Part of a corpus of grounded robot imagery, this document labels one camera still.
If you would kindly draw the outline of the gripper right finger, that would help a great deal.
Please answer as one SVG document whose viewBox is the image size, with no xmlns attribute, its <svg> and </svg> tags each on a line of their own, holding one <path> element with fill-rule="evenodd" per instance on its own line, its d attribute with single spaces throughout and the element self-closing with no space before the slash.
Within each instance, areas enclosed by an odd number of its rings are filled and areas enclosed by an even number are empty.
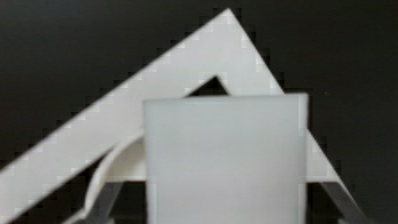
<svg viewBox="0 0 398 224">
<path fill-rule="evenodd" d="M 306 224 L 379 224 L 338 182 L 308 184 Z"/>
</svg>

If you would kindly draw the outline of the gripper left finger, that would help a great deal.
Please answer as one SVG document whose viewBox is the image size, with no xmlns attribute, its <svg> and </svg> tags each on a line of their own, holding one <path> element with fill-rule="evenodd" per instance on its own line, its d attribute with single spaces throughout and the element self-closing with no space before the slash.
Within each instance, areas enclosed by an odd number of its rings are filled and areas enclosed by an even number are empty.
<svg viewBox="0 0 398 224">
<path fill-rule="evenodd" d="M 73 224 L 148 224 L 144 182 L 105 184 L 89 214 Z"/>
</svg>

